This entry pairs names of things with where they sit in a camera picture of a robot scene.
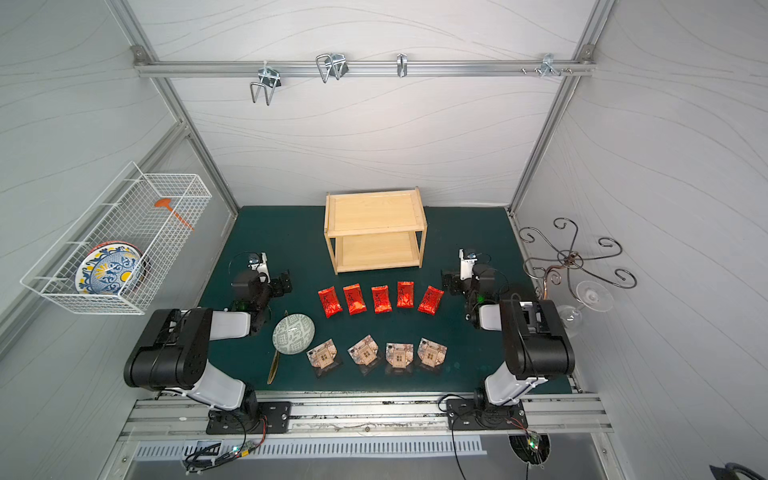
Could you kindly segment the red tea bag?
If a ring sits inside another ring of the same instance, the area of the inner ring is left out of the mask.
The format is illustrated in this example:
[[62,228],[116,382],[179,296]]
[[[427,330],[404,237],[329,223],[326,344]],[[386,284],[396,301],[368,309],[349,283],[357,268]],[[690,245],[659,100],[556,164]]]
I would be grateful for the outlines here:
[[326,318],[331,318],[343,311],[334,286],[320,290],[318,296]]
[[362,288],[359,284],[345,286],[343,292],[350,315],[357,315],[367,311]]
[[434,316],[444,296],[444,291],[433,286],[428,286],[418,306],[418,311]]
[[389,287],[387,285],[371,288],[374,312],[376,314],[389,313],[392,311],[392,304],[389,296]]
[[413,281],[399,281],[397,284],[397,307],[413,308],[415,304],[415,285]]

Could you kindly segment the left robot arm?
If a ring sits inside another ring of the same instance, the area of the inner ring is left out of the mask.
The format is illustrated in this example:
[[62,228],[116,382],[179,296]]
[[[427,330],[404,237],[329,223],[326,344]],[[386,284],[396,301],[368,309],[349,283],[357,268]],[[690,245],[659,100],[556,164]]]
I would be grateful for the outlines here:
[[269,273],[265,253],[252,253],[231,282],[228,310],[196,307],[154,311],[123,370],[127,386],[187,397],[212,410],[256,419],[254,389],[215,367],[210,344],[256,335],[271,317],[269,302],[293,290],[288,270]]

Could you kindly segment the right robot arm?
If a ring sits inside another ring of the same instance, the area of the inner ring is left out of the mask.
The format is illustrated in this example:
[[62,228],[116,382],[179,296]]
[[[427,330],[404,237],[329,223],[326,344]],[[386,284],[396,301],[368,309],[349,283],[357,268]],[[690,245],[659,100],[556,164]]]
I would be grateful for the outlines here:
[[464,317],[474,328],[502,334],[504,359],[481,393],[488,405],[511,407],[529,391],[575,369],[575,354],[556,304],[523,300],[497,288],[498,270],[473,250],[458,251],[459,270],[442,274],[443,286],[464,298]]

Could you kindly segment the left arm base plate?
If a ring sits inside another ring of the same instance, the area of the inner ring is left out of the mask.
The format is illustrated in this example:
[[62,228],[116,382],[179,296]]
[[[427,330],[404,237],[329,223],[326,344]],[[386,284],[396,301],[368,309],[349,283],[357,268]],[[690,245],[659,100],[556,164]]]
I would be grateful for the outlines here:
[[288,431],[292,403],[260,402],[254,408],[243,406],[233,411],[209,411],[205,433],[208,435],[285,434]]

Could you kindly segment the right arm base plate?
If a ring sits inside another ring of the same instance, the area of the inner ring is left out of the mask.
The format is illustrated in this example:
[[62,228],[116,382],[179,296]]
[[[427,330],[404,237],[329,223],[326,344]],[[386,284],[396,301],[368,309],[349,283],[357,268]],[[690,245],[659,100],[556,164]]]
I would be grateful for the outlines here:
[[474,400],[448,398],[441,410],[455,431],[506,431],[528,429],[527,417],[520,403],[505,406],[478,404]]

